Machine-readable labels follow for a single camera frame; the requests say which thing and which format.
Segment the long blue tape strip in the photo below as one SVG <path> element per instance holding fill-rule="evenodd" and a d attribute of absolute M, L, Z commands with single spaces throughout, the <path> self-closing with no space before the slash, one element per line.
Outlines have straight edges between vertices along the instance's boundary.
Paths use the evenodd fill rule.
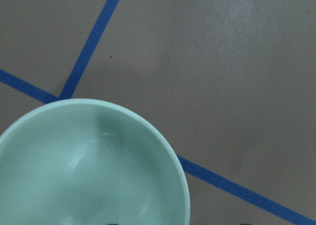
<path fill-rule="evenodd" d="M 106 0 L 82 48 L 82 51 L 80 52 L 74 67 L 65 82 L 60 96 L 58 97 L 59 100 L 70 99 L 73 96 L 119 1 L 120 0 Z"/>

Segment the green bowl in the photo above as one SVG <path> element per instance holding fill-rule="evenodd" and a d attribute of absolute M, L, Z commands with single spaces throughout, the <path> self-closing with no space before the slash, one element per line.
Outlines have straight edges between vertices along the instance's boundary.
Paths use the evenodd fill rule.
<path fill-rule="evenodd" d="M 190 212 L 173 148 L 124 107 L 61 100 L 1 134 L 3 225 L 187 225 Z"/>

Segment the crossing blue tape strip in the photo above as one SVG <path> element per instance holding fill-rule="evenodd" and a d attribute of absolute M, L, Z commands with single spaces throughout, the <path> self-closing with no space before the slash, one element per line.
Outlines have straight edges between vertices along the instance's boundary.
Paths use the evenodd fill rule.
<path fill-rule="evenodd" d="M 56 97 L 3 70 L 0 71 L 0 81 L 26 95 L 31 96 L 36 100 L 39 100 L 43 103 L 50 103 L 56 101 L 57 99 L 65 99 L 70 97 L 74 93 L 84 73 L 84 70 L 85 69 L 73 68 L 63 88 L 66 90 L 66 93 L 61 93 L 59 97 Z M 185 158 L 178 158 L 185 172 L 277 217 L 280 217 L 294 225 L 314 225 L 316 223 L 315 220 L 312 220 L 268 198 L 265 198 Z"/>

